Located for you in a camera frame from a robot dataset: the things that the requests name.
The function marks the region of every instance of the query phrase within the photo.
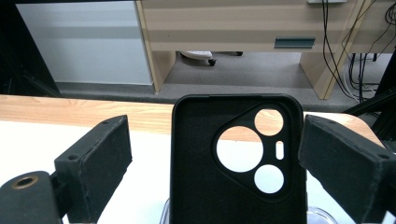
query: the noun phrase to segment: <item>wooden panel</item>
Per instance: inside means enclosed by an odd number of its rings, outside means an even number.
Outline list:
[[[128,115],[132,131],[170,134],[172,110],[172,105],[0,95],[0,120],[7,121],[93,127],[104,119]],[[305,114],[335,120],[381,145],[370,127],[359,118],[334,113]]]
[[[364,20],[353,41],[350,52],[352,53],[380,53],[395,36],[395,27],[391,25],[389,30],[373,45],[373,43],[386,31],[389,24],[385,21],[387,9],[394,4],[394,0],[377,0],[367,10]],[[396,46],[396,39],[390,42],[384,52],[392,53]]]
[[[306,0],[167,0],[142,5],[152,50],[290,51],[274,49],[277,36],[314,36],[314,48],[303,51],[322,52],[322,7]],[[351,0],[330,6],[331,44],[337,43],[354,5]]]

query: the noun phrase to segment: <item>white cabinet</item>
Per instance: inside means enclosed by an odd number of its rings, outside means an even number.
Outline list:
[[[56,82],[152,85],[135,2],[18,10]]]

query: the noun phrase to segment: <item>black phone case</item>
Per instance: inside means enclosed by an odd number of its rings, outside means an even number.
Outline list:
[[[262,109],[275,109],[283,119],[279,133],[266,136],[255,127]],[[244,173],[219,161],[221,134],[234,126],[247,127],[262,140],[264,155]],[[186,223],[306,223],[306,173],[298,162],[303,110],[285,94],[189,95],[174,107],[172,122],[171,224]],[[284,144],[284,158],[276,158],[276,142]],[[284,176],[275,193],[260,191],[255,172],[265,164]]]

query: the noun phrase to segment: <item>clear plastic container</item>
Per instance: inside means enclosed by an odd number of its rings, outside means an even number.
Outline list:
[[[306,215],[307,224],[337,224],[332,215],[317,207],[309,206]],[[163,207],[160,224],[169,224],[169,200],[166,201]]]

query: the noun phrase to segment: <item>circular camera hole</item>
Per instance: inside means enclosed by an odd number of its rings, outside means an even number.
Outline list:
[[[270,164],[260,167],[254,175],[254,183],[257,188],[268,194],[278,192],[282,189],[284,182],[282,171]]]
[[[275,109],[263,109],[257,113],[254,124],[260,133],[272,136],[282,130],[283,118],[279,111]]]
[[[237,173],[247,172],[262,160],[262,141],[249,128],[232,127],[219,138],[217,154],[227,169]]]

